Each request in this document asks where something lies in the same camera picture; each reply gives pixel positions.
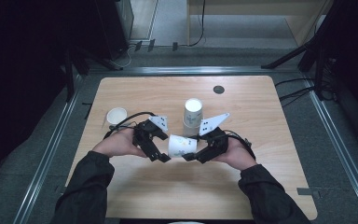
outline white paper cup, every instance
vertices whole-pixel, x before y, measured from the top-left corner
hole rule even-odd
[[[202,101],[196,98],[188,99],[185,103],[183,121],[187,127],[196,128],[202,121]]]
[[[183,121],[183,136],[184,137],[191,137],[191,136],[195,136],[200,132],[200,126],[199,127],[195,127],[195,128],[191,128],[188,127],[185,124],[185,121]]]
[[[106,120],[112,125],[117,125],[126,118],[127,110],[121,107],[111,109],[106,115]]]
[[[171,134],[168,144],[168,155],[172,158],[182,157],[186,153],[195,153],[197,150],[197,140]]]

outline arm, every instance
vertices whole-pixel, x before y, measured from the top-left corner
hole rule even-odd
[[[237,139],[229,138],[227,152],[213,160],[241,171],[238,184],[249,198],[256,223],[310,223],[283,186],[255,162]]]
[[[77,164],[65,193],[57,201],[50,223],[104,223],[106,188],[115,171],[109,158],[124,155],[146,157],[132,144],[132,136],[132,129],[111,135]]]

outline metal frame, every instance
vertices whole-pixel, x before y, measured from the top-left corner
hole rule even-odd
[[[106,68],[92,69],[93,74],[106,74]],[[274,70],[260,66],[182,66],[182,67],[133,67],[112,73],[114,76],[241,76],[243,74],[298,73],[295,65],[280,66]]]
[[[34,178],[32,179],[28,189],[25,193],[24,199],[22,200],[21,206],[17,212],[17,215],[13,221],[13,223],[27,223],[29,216],[31,215],[31,211],[34,207],[34,203],[37,199],[37,196],[42,189],[42,185],[45,181],[46,175],[48,173],[48,169],[51,165],[51,162],[54,158],[54,154],[56,152],[57,146],[61,141],[63,131],[65,130],[68,119],[72,114],[72,110],[74,109],[76,99],[79,93],[79,89],[83,84],[83,78],[80,75],[76,77],[75,90],[74,95],[71,100],[68,101],[62,111],[60,119],[57,123],[56,128],[48,142],[48,146],[45,150],[45,154],[42,157],[41,162],[34,174]]]
[[[305,78],[310,78],[308,74],[304,74]],[[313,86],[311,81],[305,81],[307,87]],[[334,121],[331,119],[330,114],[325,107],[324,102],[321,102],[315,92],[310,93],[310,99],[312,100],[316,110],[318,111],[321,121],[324,124],[327,133],[330,136],[330,139],[333,143],[334,149],[341,161],[341,164],[347,173],[349,180],[353,186],[354,191],[358,197],[358,168],[351,157],[351,153],[345,146],[345,143],[342,141],[342,138],[339,134],[339,131],[334,124]]]

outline hand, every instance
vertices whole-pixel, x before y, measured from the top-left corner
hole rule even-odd
[[[146,158],[144,152],[132,144],[133,132],[134,130],[131,128],[123,129],[105,138],[92,150],[102,153],[109,158],[125,155],[134,155]]]
[[[245,149],[242,143],[235,138],[228,138],[227,152],[212,159],[212,161],[221,161],[237,170],[246,170],[249,167],[257,165],[255,160]]]

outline cable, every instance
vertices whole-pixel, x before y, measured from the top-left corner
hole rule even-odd
[[[120,126],[117,126],[117,125],[111,125],[111,126],[114,126],[114,127],[118,127],[116,128],[117,131],[120,131],[120,128],[129,128],[129,129],[135,129],[135,126],[138,125],[135,121],[129,123],[129,124],[124,124],[124,125],[120,125]]]
[[[248,139],[243,139],[242,137],[240,137],[239,134],[237,133],[234,133],[233,131],[231,130],[224,130],[224,132],[229,132],[227,134],[228,137],[231,137],[231,138],[235,138],[237,139],[238,141],[241,142],[241,144],[245,147],[246,151],[249,152],[249,154],[251,155],[251,157],[255,160],[255,154],[254,152],[252,151],[252,143],[248,141]]]
[[[188,47],[194,47],[196,45],[199,44],[199,42],[202,40],[203,38],[203,34],[204,34],[204,16],[205,16],[205,1],[206,0],[203,0],[203,4],[202,4],[202,25],[201,25],[201,28],[202,28],[202,33],[201,33],[201,36],[200,36],[200,39],[194,43],[194,44],[191,44],[191,45],[188,45]]]
[[[282,107],[286,107],[287,105],[290,105],[292,102],[298,100],[299,98],[301,98],[302,96],[304,96],[305,94],[309,93],[310,91],[305,91],[304,93],[300,94],[297,96],[297,98],[295,98],[294,100],[290,101],[289,103],[287,103],[286,105],[283,105]]]
[[[197,4],[197,10],[200,11],[200,5],[199,5],[199,4]],[[202,24],[202,22],[201,22],[201,20],[200,20],[200,14],[197,15],[197,19],[199,19],[199,25],[202,27],[202,30],[203,30],[204,27],[203,27],[203,24]],[[203,43],[203,45],[205,45],[205,43],[206,43],[206,37],[204,36],[203,38],[204,38],[204,43]]]
[[[130,59],[130,60],[127,62],[127,64],[125,64],[125,65],[120,65],[120,64],[118,64],[118,63],[113,62],[112,60],[110,60],[109,62],[112,63],[112,64],[114,64],[114,65],[117,66],[117,67],[121,67],[121,68],[127,67],[127,66],[130,65],[131,62],[132,62],[132,58],[131,58],[131,56],[130,56],[129,51],[130,51],[130,49],[132,49],[132,48],[134,48],[134,47],[135,47],[135,46],[131,46],[131,47],[129,47],[129,48],[126,50],[127,56],[128,56],[129,59]]]
[[[307,88],[304,88],[304,89],[301,89],[299,91],[295,91],[295,92],[292,92],[290,94],[287,94],[287,95],[284,95],[284,96],[281,96],[279,98],[280,101],[284,101],[286,99],[289,99],[289,98],[292,98],[292,97],[296,97],[298,96],[298,94],[301,94],[303,93],[304,91],[305,92],[310,92],[310,91],[313,91],[315,89],[315,87],[307,87]]]
[[[152,112],[140,112],[140,113],[136,113],[134,115],[131,115],[131,116],[127,117],[126,119],[123,119],[119,124],[117,124],[115,126],[113,126],[113,125],[109,126],[110,131],[106,133],[106,135],[103,137],[103,139],[109,137],[112,134],[112,132],[118,130],[128,120],[133,119],[133,118],[138,117],[138,116],[141,116],[141,115],[144,115],[144,114],[147,114],[147,115],[150,115],[150,116],[156,116]]]
[[[299,80],[315,80],[314,78],[295,78],[295,79],[289,79],[289,80],[285,80],[285,81],[282,81],[282,82],[278,82],[277,84],[275,84],[275,87],[283,84],[283,83],[287,83],[287,82],[293,82],[293,81],[299,81]]]

